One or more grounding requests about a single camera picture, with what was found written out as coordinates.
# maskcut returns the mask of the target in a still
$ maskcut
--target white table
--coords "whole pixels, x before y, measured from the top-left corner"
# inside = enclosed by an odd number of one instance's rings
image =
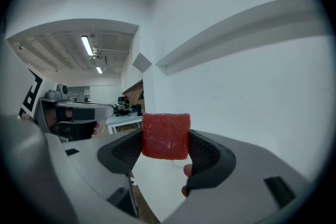
[[[116,127],[131,123],[136,123],[138,128],[140,128],[140,122],[142,122],[142,116],[138,116],[137,112],[133,112],[125,116],[116,117],[113,115],[106,120],[106,125],[109,129],[109,133],[113,134],[117,132]]]

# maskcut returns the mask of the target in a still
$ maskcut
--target fluorescent light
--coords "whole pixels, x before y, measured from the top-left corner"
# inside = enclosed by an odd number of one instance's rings
[[[91,47],[90,47],[88,37],[87,36],[82,36],[82,41],[83,41],[84,47],[86,48],[86,51],[88,52],[88,55],[92,56],[93,53],[92,53],[92,50],[91,50]]]

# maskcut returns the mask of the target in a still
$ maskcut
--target finger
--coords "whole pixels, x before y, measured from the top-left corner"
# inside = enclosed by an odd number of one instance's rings
[[[98,123],[98,121],[96,122],[96,125],[95,125],[95,127],[94,127],[94,129],[93,129],[93,134],[92,135],[97,135],[98,133],[98,129],[99,129],[99,126],[100,126],[100,124]]]
[[[192,171],[193,171],[193,165],[192,164],[184,165],[183,172],[187,177],[192,177],[192,175],[193,175]]]
[[[185,197],[187,197],[187,188],[186,188],[186,186],[183,186],[182,189],[181,189],[181,191],[182,191],[182,194],[183,194]]]
[[[67,109],[65,111],[65,115],[68,119],[72,118],[72,110],[71,109]]]
[[[45,118],[48,128],[54,126],[57,122],[56,119],[56,109],[49,109],[45,111]]]

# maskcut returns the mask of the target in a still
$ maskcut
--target red gummy candy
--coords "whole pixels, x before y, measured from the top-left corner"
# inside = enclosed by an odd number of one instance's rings
[[[157,159],[186,159],[189,114],[148,114],[142,117],[142,154]]]

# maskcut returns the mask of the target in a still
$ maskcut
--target black and white sign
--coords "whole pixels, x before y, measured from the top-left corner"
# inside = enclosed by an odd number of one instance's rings
[[[34,118],[38,99],[45,97],[49,90],[56,91],[57,83],[48,79],[45,75],[37,71],[31,65],[28,65],[28,69],[34,75],[35,80],[26,95],[26,98],[22,104],[22,109],[29,116]]]

